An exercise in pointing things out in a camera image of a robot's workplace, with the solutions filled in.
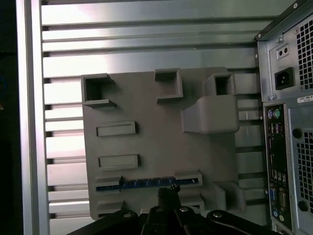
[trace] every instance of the perforated metal panel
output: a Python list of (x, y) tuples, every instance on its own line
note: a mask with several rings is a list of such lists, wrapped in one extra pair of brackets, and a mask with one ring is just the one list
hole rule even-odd
[(313, 21), (309, 21), (300, 27), (300, 33), (297, 35), (298, 58), (299, 58), (299, 72), (300, 85), (304, 89), (313, 88)]
[(313, 213), (313, 132), (305, 132), (303, 136), (304, 141), (297, 143), (300, 195), (309, 200)]

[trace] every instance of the screw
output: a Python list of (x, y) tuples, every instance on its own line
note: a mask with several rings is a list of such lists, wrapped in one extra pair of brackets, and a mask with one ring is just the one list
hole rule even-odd
[(272, 94), (269, 98), (270, 98), (270, 100), (275, 100), (276, 99), (276, 95)]
[(130, 218), (131, 216), (132, 216), (132, 214), (130, 214), (130, 213), (123, 215), (123, 217), (125, 217), (125, 218)]
[(181, 212), (187, 212), (187, 211), (188, 211), (188, 208), (187, 208), (187, 207), (182, 207), (182, 208), (180, 208), (180, 211), (181, 211)]
[(215, 212), (215, 213), (213, 213), (213, 216), (214, 216), (215, 218), (221, 218), (222, 214), (221, 214), (221, 213), (218, 213), (218, 212)]
[(277, 38), (277, 39), (276, 39), (276, 42), (277, 42), (277, 43), (282, 43), (282, 42), (283, 42), (283, 38), (282, 38), (282, 37)]

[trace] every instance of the square bracket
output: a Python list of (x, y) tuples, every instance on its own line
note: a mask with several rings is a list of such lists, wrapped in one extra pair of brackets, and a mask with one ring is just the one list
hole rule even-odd
[(83, 105), (91, 108), (115, 107), (115, 104), (103, 96), (103, 87), (114, 84), (106, 73), (81, 76)]
[(155, 81), (163, 83), (164, 89), (170, 87), (170, 90), (174, 90), (172, 94), (158, 95), (157, 103), (183, 98), (180, 69), (155, 70)]

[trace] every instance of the blue circuit board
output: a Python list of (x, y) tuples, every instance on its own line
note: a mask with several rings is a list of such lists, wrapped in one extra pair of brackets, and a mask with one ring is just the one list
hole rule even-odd
[(96, 191), (107, 191), (116, 189), (128, 189), (128, 188), (151, 188), (151, 187), (164, 187), (173, 184), (176, 185), (189, 185), (197, 184), (199, 181), (194, 179), (176, 180), (175, 177), (162, 177), (152, 179), (140, 179), (140, 180), (121, 180), (118, 185), (96, 187)]

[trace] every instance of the usb port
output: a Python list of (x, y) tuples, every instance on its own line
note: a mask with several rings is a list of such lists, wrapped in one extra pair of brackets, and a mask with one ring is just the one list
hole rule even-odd
[(279, 124), (278, 123), (275, 124), (275, 132), (276, 132), (276, 134), (279, 133)]
[(276, 189), (274, 189), (274, 188), (269, 189), (269, 199), (271, 202), (276, 201)]
[(286, 175), (285, 175), (285, 173), (282, 174), (282, 180), (283, 180), (283, 183), (286, 182)]

